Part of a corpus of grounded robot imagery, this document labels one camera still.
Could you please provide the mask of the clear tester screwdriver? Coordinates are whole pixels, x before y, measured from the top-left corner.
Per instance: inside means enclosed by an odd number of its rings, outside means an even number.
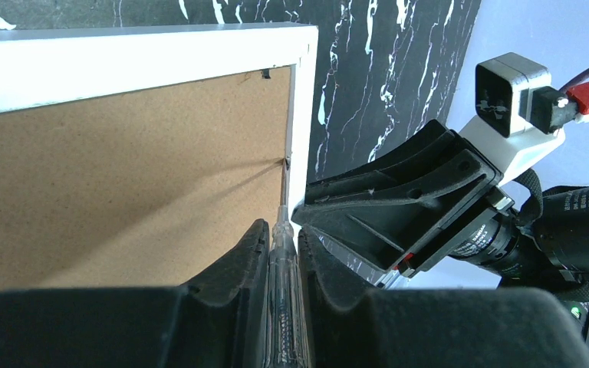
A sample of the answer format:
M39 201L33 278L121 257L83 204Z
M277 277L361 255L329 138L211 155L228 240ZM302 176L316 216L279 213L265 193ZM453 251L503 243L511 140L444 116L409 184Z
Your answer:
M311 365L295 231L288 211L288 169L285 158L268 251L264 367Z

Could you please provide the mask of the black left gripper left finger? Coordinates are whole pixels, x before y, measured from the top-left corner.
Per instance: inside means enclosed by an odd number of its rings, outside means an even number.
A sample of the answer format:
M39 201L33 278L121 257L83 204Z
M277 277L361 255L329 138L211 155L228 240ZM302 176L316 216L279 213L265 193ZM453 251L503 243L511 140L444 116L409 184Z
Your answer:
M184 284L0 291L0 367L260 367L269 227Z

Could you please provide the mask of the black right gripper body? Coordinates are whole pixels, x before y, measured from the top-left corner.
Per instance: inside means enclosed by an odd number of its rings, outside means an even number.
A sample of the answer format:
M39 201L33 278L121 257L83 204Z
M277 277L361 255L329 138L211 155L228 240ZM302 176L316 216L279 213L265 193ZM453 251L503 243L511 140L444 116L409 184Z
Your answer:
M448 257L498 275L504 288L589 302L589 186L542 190L532 169L515 181L530 192L521 209L462 228Z

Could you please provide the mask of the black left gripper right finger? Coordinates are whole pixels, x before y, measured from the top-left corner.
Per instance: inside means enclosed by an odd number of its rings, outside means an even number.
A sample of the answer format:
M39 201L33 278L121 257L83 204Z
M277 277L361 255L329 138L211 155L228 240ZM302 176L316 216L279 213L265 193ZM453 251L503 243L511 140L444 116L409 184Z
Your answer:
M382 290L298 235L316 367L589 367L572 316L534 288Z

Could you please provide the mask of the white picture frame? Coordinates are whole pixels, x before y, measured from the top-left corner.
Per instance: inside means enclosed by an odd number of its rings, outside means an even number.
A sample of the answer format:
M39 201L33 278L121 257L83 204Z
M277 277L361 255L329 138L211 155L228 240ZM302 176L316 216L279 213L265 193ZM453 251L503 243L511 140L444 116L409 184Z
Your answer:
M0 31L0 290L178 284L304 197L318 29Z

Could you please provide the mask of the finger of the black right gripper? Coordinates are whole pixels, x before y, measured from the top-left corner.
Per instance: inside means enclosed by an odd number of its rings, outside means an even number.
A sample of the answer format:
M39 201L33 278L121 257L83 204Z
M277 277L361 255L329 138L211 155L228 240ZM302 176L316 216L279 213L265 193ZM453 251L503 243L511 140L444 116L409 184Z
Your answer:
M298 205L293 221L327 235L369 265L388 271L405 258L420 265L427 246L497 184L501 173L477 152L388 189Z
M388 189L433 173L473 147L437 120L389 153L355 169L307 184L306 203L322 203L370 189Z

